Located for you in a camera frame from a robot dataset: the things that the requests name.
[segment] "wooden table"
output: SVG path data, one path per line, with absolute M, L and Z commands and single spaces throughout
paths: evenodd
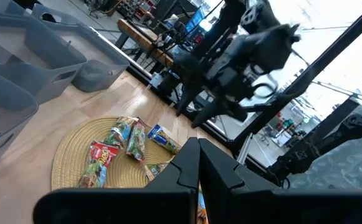
M 160 124 L 184 144 L 189 137 L 207 138 L 231 153 L 202 129 L 191 129 L 185 116 L 124 72 L 107 90 L 84 93 L 70 85 L 42 105 L 0 160 L 0 223 L 32 223 L 36 202 L 50 192 L 52 161 L 63 137 L 90 118 L 139 116 L 149 126 Z
M 140 31 L 135 29 L 129 22 L 124 19 L 119 19 L 117 22 L 118 29 L 122 32 L 120 38 L 116 41 L 116 47 L 119 49 L 122 48 L 128 40 L 131 38 L 134 40 L 143 50 L 150 51 L 152 49 L 152 41 L 145 37 L 145 35 L 141 34 Z M 140 28 L 146 35 L 148 35 L 151 39 L 156 40 L 157 34 L 155 34 L 152 30 L 148 28 Z M 154 49 L 151 52 L 151 57 L 157 59 L 164 66 L 172 66 L 173 59 L 168 54 L 163 54 L 162 50 Z

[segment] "computer monitor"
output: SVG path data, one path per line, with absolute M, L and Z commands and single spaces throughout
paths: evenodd
M 190 32 L 193 27 L 197 26 L 204 19 L 204 13 L 202 7 L 193 14 L 192 19 L 186 24 L 186 32 Z

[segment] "blue snack bag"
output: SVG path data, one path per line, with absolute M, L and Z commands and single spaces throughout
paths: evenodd
M 172 154 L 177 154 L 180 150 L 178 144 L 172 140 L 160 125 L 156 124 L 148 133 L 148 138 L 167 149 Z

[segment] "metal pole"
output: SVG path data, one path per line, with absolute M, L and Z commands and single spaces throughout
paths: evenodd
M 337 38 L 302 74 L 283 92 L 284 95 L 291 95 L 300 91 L 301 86 L 310 83 L 322 72 L 342 51 L 344 51 L 357 37 L 362 34 L 362 15 Z M 232 151 L 241 148 L 243 139 L 250 133 L 258 133 L 276 114 L 283 109 L 291 99 L 283 100 L 270 110 L 265 110 L 235 138 Z
M 244 161 L 245 161 L 247 155 L 249 154 L 249 148 L 250 148 L 252 139 L 253 139 L 253 134 L 250 133 L 250 136 L 244 141 L 242 150 L 240 151 L 239 156 L 237 157 L 238 163 L 244 164 Z

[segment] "wicker placemat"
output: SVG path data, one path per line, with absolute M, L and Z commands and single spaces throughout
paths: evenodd
M 77 185 L 87 164 L 90 143 L 94 139 L 103 140 L 117 119 L 117 116 L 91 119 L 64 137 L 54 158 L 52 190 Z M 150 129 L 145 126 L 145 133 Z M 168 151 L 146 138 L 143 164 L 165 162 L 171 157 Z M 144 187 L 148 179 L 143 164 L 121 151 L 108 167 L 105 187 Z

